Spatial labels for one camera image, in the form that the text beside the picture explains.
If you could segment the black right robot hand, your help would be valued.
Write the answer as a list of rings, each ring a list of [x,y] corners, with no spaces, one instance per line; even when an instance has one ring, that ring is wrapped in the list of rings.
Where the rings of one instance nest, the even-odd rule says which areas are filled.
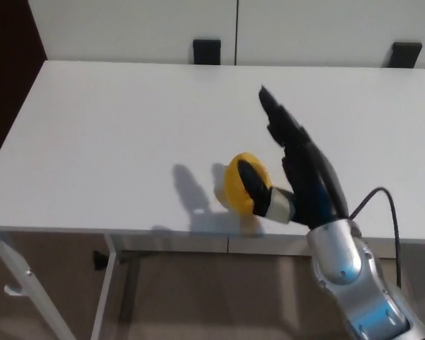
[[[293,221],[311,230],[348,219],[344,192],[330,161],[265,86],[259,90],[259,100],[268,116],[267,129],[284,150],[281,162],[292,191],[265,184],[249,161],[239,160],[237,171],[252,200],[252,213],[284,224]]]

